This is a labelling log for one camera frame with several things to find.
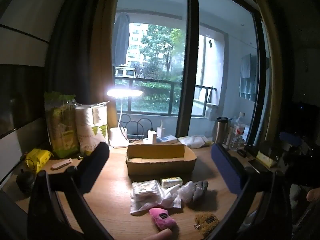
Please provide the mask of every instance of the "brown plush keychain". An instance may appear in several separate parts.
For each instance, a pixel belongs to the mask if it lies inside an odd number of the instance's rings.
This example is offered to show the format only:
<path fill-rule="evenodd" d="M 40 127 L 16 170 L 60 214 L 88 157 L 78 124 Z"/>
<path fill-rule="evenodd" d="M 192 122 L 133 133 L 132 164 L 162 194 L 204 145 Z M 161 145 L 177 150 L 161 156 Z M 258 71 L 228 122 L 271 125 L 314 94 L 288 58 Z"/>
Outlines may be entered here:
<path fill-rule="evenodd" d="M 194 228 L 198 229 L 204 237 L 208 236 L 219 224 L 218 218 L 213 213 L 198 214 L 195 222 Z"/>

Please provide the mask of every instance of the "human hand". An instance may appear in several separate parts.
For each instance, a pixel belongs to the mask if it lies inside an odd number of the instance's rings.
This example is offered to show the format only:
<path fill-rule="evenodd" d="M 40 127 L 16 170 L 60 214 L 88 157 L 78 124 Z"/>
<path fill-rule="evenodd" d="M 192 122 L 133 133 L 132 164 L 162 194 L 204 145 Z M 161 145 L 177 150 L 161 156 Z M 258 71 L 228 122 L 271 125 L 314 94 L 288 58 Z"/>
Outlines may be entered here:
<path fill-rule="evenodd" d="M 312 190 L 310 190 L 307 194 L 307 200 L 309 202 L 313 201 L 313 200 L 319 200 L 320 199 L 320 187 L 318 188 L 314 188 Z"/>
<path fill-rule="evenodd" d="M 167 228 L 153 236 L 148 236 L 143 240 L 169 240 L 171 236 L 172 236 L 172 231 Z"/>

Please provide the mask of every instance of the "sliding glass door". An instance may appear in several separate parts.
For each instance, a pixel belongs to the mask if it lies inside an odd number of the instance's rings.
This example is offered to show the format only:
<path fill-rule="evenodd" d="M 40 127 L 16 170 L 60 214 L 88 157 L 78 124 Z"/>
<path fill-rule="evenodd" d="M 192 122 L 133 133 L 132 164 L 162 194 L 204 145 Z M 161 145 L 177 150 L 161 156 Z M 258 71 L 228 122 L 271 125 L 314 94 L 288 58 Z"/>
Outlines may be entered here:
<path fill-rule="evenodd" d="M 241 0 L 118 0 L 115 85 L 143 91 L 124 101 L 128 134 L 162 123 L 166 134 L 211 137 L 217 117 L 239 112 L 246 136 L 256 133 L 265 88 L 260 29 L 259 14 Z"/>

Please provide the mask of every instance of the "pink plush toy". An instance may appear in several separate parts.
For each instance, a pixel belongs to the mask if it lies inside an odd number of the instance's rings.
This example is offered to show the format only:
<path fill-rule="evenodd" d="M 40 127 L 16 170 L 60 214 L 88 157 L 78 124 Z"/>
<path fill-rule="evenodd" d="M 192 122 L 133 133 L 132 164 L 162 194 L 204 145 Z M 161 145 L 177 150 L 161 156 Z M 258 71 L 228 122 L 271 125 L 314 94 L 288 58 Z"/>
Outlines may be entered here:
<path fill-rule="evenodd" d="M 151 208 L 149 210 L 149 213 L 151 215 L 152 221 L 161 230 L 171 228 L 177 224 L 173 218 L 169 217 L 169 213 L 165 209 Z"/>

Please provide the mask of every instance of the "cardboard box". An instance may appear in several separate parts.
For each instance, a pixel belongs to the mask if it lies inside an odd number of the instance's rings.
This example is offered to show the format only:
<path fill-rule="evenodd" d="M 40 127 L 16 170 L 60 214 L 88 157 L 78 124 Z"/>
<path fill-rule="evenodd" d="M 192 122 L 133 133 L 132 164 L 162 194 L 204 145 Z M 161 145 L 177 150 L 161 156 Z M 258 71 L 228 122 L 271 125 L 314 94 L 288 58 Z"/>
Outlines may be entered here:
<path fill-rule="evenodd" d="M 126 155 L 128 175 L 158 175 L 192 172 L 195 153 L 183 144 L 129 145 Z"/>

